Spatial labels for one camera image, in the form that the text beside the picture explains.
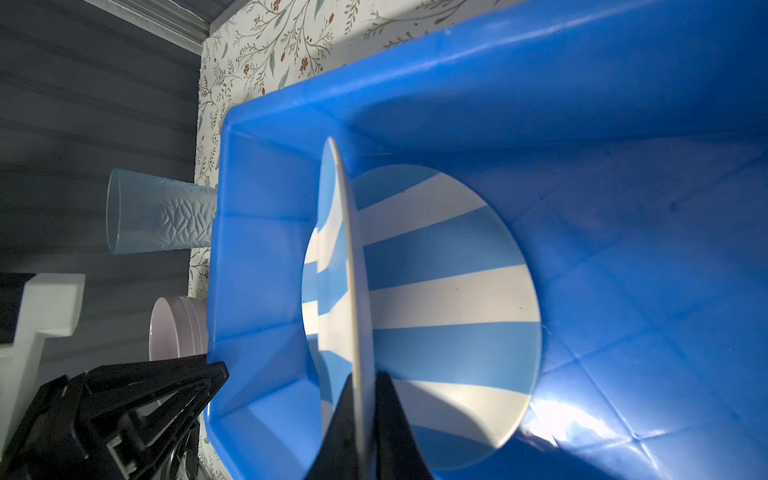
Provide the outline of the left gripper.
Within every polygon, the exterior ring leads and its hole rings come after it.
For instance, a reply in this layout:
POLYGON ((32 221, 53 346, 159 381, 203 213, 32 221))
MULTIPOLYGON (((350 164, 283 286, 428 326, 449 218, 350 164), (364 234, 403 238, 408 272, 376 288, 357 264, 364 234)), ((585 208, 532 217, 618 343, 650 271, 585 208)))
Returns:
POLYGON ((201 479, 200 414, 229 378, 206 355, 106 365, 42 385, 4 479, 201 479))

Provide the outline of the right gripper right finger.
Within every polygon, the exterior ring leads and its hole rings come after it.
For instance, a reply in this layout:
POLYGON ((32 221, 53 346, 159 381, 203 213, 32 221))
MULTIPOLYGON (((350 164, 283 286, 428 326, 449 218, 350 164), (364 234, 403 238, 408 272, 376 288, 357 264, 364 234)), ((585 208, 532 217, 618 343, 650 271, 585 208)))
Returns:
POLYGON ((375 393, 376 478, 432 480, 388 373, 377 372, 375 393))

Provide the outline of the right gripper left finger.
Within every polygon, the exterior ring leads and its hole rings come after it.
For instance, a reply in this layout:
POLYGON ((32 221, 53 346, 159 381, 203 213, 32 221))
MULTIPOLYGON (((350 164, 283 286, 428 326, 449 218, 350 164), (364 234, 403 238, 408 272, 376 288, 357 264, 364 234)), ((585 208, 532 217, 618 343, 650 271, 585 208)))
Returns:
POLYGON ((305 480, 357 480, 359 476, 352 375, 349 375, 319 453, 305 480))

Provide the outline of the blue white striped plate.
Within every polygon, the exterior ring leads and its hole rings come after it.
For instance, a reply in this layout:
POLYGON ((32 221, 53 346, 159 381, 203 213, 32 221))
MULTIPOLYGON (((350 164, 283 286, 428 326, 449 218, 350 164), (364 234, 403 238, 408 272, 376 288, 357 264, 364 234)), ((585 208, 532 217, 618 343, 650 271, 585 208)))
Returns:
POLYGON ((521 424, 542 358, 526 260, 495 210, 418 165, 357 177, 375 363, 434 471, 491 456, 521 424))

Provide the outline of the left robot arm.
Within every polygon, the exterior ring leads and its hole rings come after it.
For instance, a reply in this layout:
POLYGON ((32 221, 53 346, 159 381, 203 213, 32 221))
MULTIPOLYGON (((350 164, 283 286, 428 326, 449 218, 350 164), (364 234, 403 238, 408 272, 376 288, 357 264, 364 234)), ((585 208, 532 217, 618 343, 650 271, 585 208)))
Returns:
POLYGON ((37 385, 44 343, 74 333, 84 287, 82 274, 1 276, 2 478, 204 478, 198 417, 224 363, 105 365, 37 385))

